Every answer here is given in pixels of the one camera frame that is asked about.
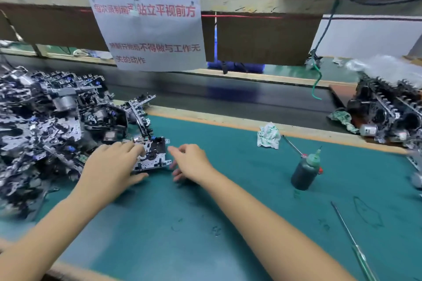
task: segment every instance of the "green screwdriver handle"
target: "green screwdriver handle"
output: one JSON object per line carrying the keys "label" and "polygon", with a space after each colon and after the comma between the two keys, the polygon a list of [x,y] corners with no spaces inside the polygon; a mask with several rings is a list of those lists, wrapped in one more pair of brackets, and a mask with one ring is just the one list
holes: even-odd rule
{"label": "green screwdriver handle", "polygon": [[355,255],[357,257],[357,261],[359,262],[359,265],[360,265],[363,273],[365,274],[367,281],[379,281],[375,277],[375,275],[372,273],[371,268],[369,268],[368,262],[366,261],[366,257],[362,253],[359,246],[356,244],[356,245],[352,245],[351,248],[353,249],[353,252],[355,253]]}

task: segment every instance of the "person's left hand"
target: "person's left hand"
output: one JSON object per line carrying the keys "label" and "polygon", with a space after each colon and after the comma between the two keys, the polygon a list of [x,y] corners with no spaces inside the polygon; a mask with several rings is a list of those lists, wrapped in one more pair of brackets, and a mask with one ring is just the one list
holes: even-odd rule
{"label": "person's left hand", "polygon": [[81,178],[69,197],[101,210],[126,188],[148,176],[146,173],[130,175],[139,155],[145,155],[144,146],[131,141],[99,146],[85,162]]}

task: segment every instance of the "forearm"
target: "forearm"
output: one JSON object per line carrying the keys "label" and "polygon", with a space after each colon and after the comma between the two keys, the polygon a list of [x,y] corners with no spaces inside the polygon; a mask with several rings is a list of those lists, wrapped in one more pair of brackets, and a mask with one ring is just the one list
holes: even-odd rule
{"label": "forearm", "polygon": [[0,255],[0,280],[39,281],[99,210],[72,197],[58,203]]}
{"label": "forearm", "polygon": [[274,280],[355,280],[317,244],[225,176],[211,173],[200,184]]}

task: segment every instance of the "clear plastic wrap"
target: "clear plastic wrap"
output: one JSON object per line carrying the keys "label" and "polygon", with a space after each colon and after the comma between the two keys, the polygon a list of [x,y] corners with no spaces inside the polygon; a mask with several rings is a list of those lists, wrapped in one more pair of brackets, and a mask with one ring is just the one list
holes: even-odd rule
{"label": "clear plastic wrap", "polygon": [[351,71],[363,71],[371,78],[381,77],[393,85],[405,79],[415,88],[422,88],[422,67],[401,58],[376,55],[368,59],[352,59],[345,66]]}

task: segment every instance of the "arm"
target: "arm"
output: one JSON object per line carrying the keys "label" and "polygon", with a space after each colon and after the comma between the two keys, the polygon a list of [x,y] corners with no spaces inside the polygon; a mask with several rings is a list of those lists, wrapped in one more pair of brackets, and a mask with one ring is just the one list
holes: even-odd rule
{"label": "arm", "polygon": [[234,224],[274,280],[356,281],[316,243],[215,170],[197,145],[169,147],[174,181],[201,185]]}
{"label": "arm", "polygon": [[143,153],[143,146],[133,142],[95,150],[71,194],[0,255],[0,280],[39,281],[100,210],[147,176],[130,176]]}

